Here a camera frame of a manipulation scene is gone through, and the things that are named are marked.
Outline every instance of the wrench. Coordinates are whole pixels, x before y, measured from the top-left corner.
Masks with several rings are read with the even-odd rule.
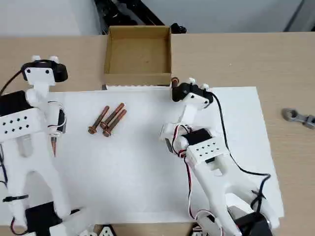
[[[294,108],[282,109],[282,116],[287,121],[300,122],[309,129],[315,129],[315,116],[301,115]]]

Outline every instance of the open cardboard box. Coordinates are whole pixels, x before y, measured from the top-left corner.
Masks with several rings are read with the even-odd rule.
[[[168,85],[171,79],[171,30],[168,26],[111,26],[105,84]]]

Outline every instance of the table surface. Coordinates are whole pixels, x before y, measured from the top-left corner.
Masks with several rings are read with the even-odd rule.
[[[99,90],[106,40],[106,36],[0,38],[0,87],[36,54],[42,58],[58,55],[68,68],[69,79],[52,91]],[[284,203],[279,236],[315,231],[315,131],[281,117],[285,107],[315,115],[314,48],[315,34],[311,32],[172,36],[173,76],[194,77],[211,87],[257,87]],[[20,77],[7,91],[26,88]],[[190,224],[114,228],[118,236],[184,236]],[[11,235],[7,227],[1,227],[0,234]]]

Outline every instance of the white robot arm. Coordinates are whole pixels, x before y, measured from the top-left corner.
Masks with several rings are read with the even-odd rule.
[[[30,236],[79,235],[93,220],[88,209],[71,214],[65,186],[54,166],[51,143],[51,137],[62,133],[66,115],[59,102],[48,101],[49,86],[67,79],[66,67],[59,64],[57,57],[41,60],[33,56],[19,73],[33,88],[2,95],[11,79],[0,94],[1,165],[9,194],[3,201],[8,202],[14,217],[11,229],[15,221],[26,227],[25,233]],[[42,176],[53,202],[28,206],[31,196],[24,187],[32,172]]]
[[[209,91],[208,85],[199,88],[191,78],[188,83],[177,85],[178,79],[173,78],[173,101],[181,100],[185,107],[177,123],[163,126],[160,139],[165,139],[169,150],[184,159],[188,173],[191,168],[209,200],[209,210],[200,210],[193,216],[189,209],[190,216],[197,220],[205,235],[254,236],[258,228],[260,233],[261,230],[266,232],[262,235],[271,235],[270,229],[279,226],[279,219],[262,195],[264,182],[270,175],[239,167],[228,149],[225,130],[223,138],[211,128],[193,126],[196,112],[207,108],[213,99],[217,100],[221,111],[219,100]],[[265,177],[260,188],[248,179],[246,173]],[[233,217],[233,209],[226,205],[227,193],[234,193],[244,200],[254,212]]]

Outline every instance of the white paper sheet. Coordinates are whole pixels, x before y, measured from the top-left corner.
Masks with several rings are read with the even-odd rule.
[[[265,123],[255,87],[215,88],[224,114],[231,152],[240,166],[254,172],[270,173],[264,194],[279,217],[284,216]],[[107,91],[57,92],[52,100],[65,105],[66,134],[57,143],[55,159],[65,180],[72,208],[89,205],[99,211],[98,223],[187,222],[188,182],[183,160],[169,153],[158,140],[161,127],[174,122],[182,104],[171,102],[168,88],[111,87]],[[101,129],[90,135],[87,128],[105,105],[110,112],[120,103],[127,114],[105,138]],[[221,130],[216,102],[201,111],[196,125]],[[31,205],[51,200],[43,181],[30,177],[26,189]],[[249,176],[257,186],[261,178]],[[208,207],[207,198],[192,178],[192,208]],[[0,197],[6,196],[5,188]],[[229,205],[240,204],[227,196]],[[8,224],[11,214],[0,203],[0,224]]]

